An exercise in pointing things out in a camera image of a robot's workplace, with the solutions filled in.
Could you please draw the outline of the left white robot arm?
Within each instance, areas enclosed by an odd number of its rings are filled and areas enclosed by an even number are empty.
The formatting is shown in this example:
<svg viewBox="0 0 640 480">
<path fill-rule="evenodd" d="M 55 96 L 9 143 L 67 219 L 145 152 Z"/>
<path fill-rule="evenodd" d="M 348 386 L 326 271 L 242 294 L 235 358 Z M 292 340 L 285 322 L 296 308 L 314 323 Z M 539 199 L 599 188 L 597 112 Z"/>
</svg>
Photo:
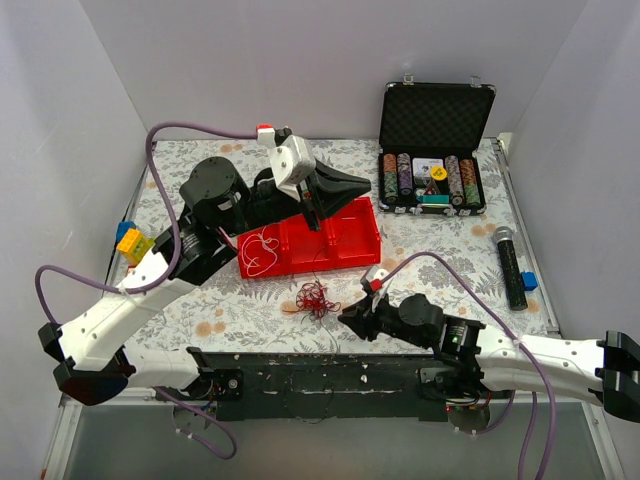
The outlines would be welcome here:
<svg viewBox="0 0 640 480">
<path fill-rule="evenodd" d="M 43 350 L 57 361 L 59 390 L 86 406 L 106 402 L 127 388 L 169 387 L 193 400 L 213 386 L 211 373 L 188 350 L 126 348 L 126 342 L 167 306 L 209 280 L 237 252 L 228 238 L 300 215 L 317 231 L 354 199 L 369 180 L 321 161 L 296 185 L 296 198 L 280 191 L 271 169 L 247 186 L 232 162 L 199 162 L 179 189 L 180 214 L 117 286 L 76 319 L 50 320 L 38 331 Z"/>
</svg>

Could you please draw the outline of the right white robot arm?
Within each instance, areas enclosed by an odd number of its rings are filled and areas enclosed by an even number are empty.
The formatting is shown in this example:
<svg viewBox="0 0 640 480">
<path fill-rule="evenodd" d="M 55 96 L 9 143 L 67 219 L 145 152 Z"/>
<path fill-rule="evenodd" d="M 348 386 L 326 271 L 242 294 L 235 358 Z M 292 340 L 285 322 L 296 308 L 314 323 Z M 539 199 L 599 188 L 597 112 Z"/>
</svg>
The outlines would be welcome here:
<svg viewBox="0 0 640 480">
<path fill-rule="evenodd" d="M 422 294 L 399 306 L 367 296 L 338 319 L 363 340 L 385 334 L 431 350 L 453 370 L 437 383 L 444 391 L 469 398 L 481 391 L 552 391 L 639 420 L 639 345 L 622 332 L 609 330 L 595 340 L 512 339 L 497 327 L 447 315 Z"/>
</svg>

